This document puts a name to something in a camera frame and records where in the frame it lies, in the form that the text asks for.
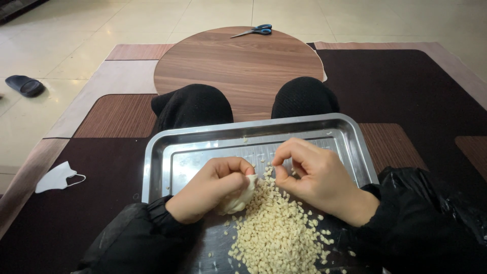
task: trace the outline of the white face mask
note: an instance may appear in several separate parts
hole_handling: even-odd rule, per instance
[[[84,178],[76,183],[68,185],[66,179],[73,177],[74,175],[83,176]],[[68,186],[76,185],[86,180],[86,176],[76,174],[76,171],[72,170],[68,161],[51,169],[42,179],[37,183],[36,193],[41,193],[49,189],[65,189]]]

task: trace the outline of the round wooden table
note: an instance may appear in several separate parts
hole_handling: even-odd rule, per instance
[[[174,45],[154,71],[157,93],[189,84],[207,84],[225,94],[235,122],[270,119],[274,98],[286,82],[311,76],[323,80],[316,52],[300,40],[272,30],[248,34],[252,27],[226,27],[195,34]]]

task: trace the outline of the dough ball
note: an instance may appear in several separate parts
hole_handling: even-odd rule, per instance
[[[254,197],[255,182],[257,181],[257,174],[247,175],[250,180],[248,187],[243,190],[240,195],[230,194],[227,195],[216,207],[218,214],[234,214],[245,208],[245,205],[249,203]]]

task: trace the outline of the scissors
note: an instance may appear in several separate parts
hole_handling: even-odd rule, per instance
[[[264,24],[264,25],[256,26],[255,28],[252,28],[251,30],[248,30],[246,32],[242,32],[240,34],[234,35],[230,38],[234,38],[234,37],[242,36],[242,35],[246,35],[246,34],[251,34],[251,33],[257,33],[257,34],[261,34],[261,35],[269,35],[272,33],[271,28],[272,28],[271,24]]]

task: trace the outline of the black jacket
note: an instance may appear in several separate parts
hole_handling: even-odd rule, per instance
[[[406,188],[367,185],[380,205],[370,222],[349,228],[364,262],[391,273],[487,273],[487,249]],[[174,273],[196,243],[202,221],[178,223],[166,196],[127,206],[96,238],[74,274]]]

